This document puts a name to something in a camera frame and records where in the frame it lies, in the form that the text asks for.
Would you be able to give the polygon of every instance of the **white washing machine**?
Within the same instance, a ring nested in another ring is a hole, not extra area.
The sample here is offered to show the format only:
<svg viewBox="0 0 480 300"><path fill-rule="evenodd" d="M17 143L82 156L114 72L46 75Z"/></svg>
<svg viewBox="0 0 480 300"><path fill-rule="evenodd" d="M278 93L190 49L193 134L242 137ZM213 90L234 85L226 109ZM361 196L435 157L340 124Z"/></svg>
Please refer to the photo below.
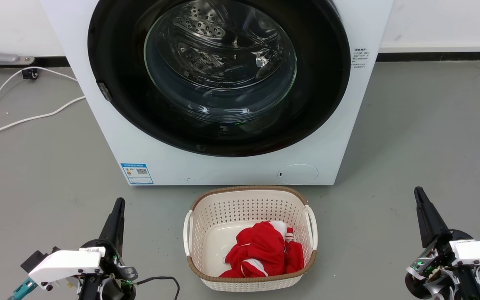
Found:
<svg viewBox="0 0 480 300"><path fill-rule="evenodd" d="M131 185L332 185L393 0L42 0Z"/></svg>

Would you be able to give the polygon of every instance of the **white wall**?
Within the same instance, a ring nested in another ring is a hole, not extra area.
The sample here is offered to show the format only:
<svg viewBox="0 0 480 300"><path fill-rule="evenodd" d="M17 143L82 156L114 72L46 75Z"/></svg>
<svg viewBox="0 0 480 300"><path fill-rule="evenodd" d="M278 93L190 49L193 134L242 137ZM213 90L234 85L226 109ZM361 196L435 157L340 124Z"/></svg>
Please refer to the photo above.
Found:
<svg viewBox="0 0 480 300"><path fill-rule="evenodd" d="M380 51L480 51L480 0L395 0ZM0 53L64 55L40 0L0 0Z"/></svg>

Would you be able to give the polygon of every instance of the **laundry basket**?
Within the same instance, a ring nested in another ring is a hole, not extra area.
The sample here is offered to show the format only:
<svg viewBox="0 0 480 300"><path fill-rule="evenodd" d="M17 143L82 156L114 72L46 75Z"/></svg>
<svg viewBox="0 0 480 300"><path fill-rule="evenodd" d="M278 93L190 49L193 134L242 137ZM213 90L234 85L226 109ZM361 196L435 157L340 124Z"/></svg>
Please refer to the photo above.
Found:
<svg viewBox="0 0 480 300"><path fill-rule="evenodd" d="M305 267L295 273L255 278L219 277L236 235L261 221L280 220L293 228L303 246ZM211 190L199 197L185 218L183 238L188 265L211 289L260 292L294 285L316 258L318 228L314 212L295 190L282 186L240 186Z"/></svg>

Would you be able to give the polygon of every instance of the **round glass door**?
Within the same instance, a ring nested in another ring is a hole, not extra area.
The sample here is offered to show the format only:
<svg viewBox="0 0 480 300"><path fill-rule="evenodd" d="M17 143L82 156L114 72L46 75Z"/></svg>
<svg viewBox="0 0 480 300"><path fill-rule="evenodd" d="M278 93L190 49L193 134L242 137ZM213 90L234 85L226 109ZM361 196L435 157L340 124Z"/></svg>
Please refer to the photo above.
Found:
<svg viewBox="0 0 480 300"><path fill-rule="evenodd" d="M340 103L350 70L327 0L99 0L88 53L99 89L128 121L217 156L307 137Z"/></svg>

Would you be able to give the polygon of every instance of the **white handle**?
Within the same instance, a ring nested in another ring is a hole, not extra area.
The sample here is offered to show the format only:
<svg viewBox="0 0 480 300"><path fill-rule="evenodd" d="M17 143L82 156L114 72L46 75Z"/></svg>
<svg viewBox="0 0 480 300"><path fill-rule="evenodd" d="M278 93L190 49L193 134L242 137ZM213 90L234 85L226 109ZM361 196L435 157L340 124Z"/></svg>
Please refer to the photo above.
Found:
<svg viewBox="0 0 480 300"><path fill-rule="evenodd" d="M183 241L185 242L186 256L190 256L190 252L192 251L192 230L193 230L192 224L194 224L193 221L194 221L194 212L189 211L185 217L185 226L182 228L183 230L182 237L183 237Z"/></svg>
<svg viewBox="0 0 480 300"><path fill-rule="evenodd" d="M310 206L305 205L305 216L307 218L308 236L310 238L310 246L312 250L318 248L318 224L316 224L316 217L314 217L314 211Z"/></svg>

